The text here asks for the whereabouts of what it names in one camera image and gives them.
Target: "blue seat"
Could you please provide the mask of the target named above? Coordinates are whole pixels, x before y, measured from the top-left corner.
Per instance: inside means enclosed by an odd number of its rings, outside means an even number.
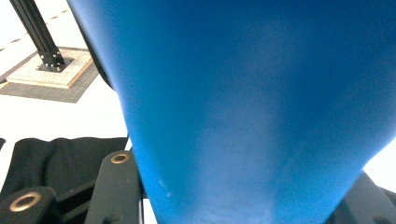
[[[396,135],[394,1],[69,5],[160,223],[321,223]]]

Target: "black cloth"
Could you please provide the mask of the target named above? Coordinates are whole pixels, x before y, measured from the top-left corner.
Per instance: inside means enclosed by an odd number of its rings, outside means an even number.
[[[30,187],[51,187],[57,195],[75,189],[94,180],[105,156],[124,150],[126,142],[126,137],[23,139],[15,144],[0,201]]]

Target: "white floor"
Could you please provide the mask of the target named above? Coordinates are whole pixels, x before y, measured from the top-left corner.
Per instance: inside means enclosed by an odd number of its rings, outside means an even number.
[[[64,0],[35,1],[59,47],[86,48]],[[1,76],[33,53],[35,46],[8,0],[0,1],[0,29]],[[0,151],[0,189],[7,175],[13,144],[22,138],[49,141],[58,137],[120,137],[126,133],[117,94],[100,77],[77,104],[0,95],[0,137],[7,140]],[[393,141],[367,163],[364,171],[378,186],[396,192],[395,161],[396,141]],[[146,223],[156,223],[149,206],[145,211]]]

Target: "black metal leg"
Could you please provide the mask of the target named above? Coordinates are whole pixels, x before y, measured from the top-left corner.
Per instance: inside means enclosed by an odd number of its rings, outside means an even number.
[[[53,41],[50,31],[37,8],[34,0],[10,0],[12,6],[32,38],[37,48],[37,53],[45,67],[60,71],[65,64],[64,58]]]

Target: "brass grommet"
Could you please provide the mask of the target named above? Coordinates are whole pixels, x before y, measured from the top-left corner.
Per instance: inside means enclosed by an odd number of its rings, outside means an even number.
[[[28,203],[21,203],[22,200],[32,198],[32,200]],[[11,212],[21,212],[24,211],[30,207],[33,207],[35,204],[40,201],[41,195],[37,192],[29,192],[27,194],[23,194],[21,197],[16,199],[10,206],[9,210]]]
[[[123,153],[123,152],[121,152],[111,158],[111,162],[113,162],[114,164],[120,164],[120,163],[123,163],[128,160],[129,160],[129,155],[127,153]]]

